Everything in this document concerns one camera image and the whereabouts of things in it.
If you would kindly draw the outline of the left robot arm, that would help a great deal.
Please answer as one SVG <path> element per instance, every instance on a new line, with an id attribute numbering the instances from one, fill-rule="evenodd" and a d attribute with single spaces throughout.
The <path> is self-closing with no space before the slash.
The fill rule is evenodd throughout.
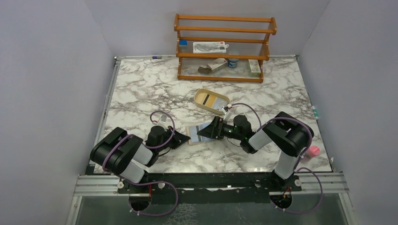
<path id="1" fill-rule="evenodd" d="M 117 127 L 93 147 L 90 160 L 102 166 L 104 171 L 126 178 L 130 187 L 140 193 L 147 188 L 148 181 L 145 178 L 147 171 L 138 164 L 151 167 L 161 151 L 177 149 L 190 139 L 171 126 L 153 126 L 146 141 Z"/>

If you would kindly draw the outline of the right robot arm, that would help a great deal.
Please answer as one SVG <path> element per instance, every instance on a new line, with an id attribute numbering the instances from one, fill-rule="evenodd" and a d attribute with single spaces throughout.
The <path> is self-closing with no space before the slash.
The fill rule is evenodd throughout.
<path id="1" fill-rule="evenodd" d="M 197 135 L 216 140 L 238 140 L 240 147 L 248 154 L 254 154 L 269 143 L 274 143 L 282 152 L 273 169 L 275 175 L 271 177 L 271 186 L 282 191 L 289 186 L 289 178 L 294 174 L 299 158 L 311 146 L 314 132 L 307 124 L 280 112 L 256 132 L 244 115 L 235 116 L 232 125 L 215 116 L 209 125 L 197 131 Z"/>

